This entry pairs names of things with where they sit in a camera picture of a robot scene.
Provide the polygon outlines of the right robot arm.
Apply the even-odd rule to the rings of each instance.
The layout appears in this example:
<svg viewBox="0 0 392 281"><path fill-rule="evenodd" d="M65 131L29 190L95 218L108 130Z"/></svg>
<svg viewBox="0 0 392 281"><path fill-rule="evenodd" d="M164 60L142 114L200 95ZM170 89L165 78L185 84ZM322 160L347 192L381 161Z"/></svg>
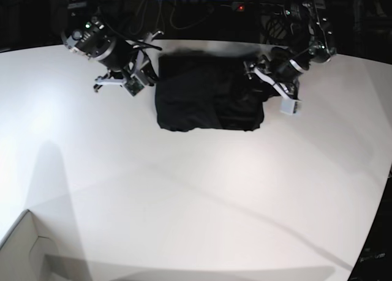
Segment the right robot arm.
<svg viewBox="0 0 392 281"><path fill-rule="evenodd" d="M93 90L118 86L136 96L147 86L154 86L158 76L147 54L161 51L152 42L164 32L148 32L142 39L119 32L104 14L103 0L66 0L67 25L61 40L70 52L102 64L107 72L94 80Z"/></svg>

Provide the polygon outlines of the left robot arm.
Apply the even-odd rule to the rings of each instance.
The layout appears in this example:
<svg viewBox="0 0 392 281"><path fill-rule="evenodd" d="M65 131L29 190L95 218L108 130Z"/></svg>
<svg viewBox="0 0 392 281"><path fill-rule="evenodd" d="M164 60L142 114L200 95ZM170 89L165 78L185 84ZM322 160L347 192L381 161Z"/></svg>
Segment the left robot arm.
<svg viewBox="0 0 392 281"><path fill-rule="evenodd" d="M299 78L311 63L325 63L336 54L331 23L324 0L284 0L263 4L259 19L268 54L244 62L249 79L258 78L275 96L281 96L281 112L297 114L301 108Z"/></svg>

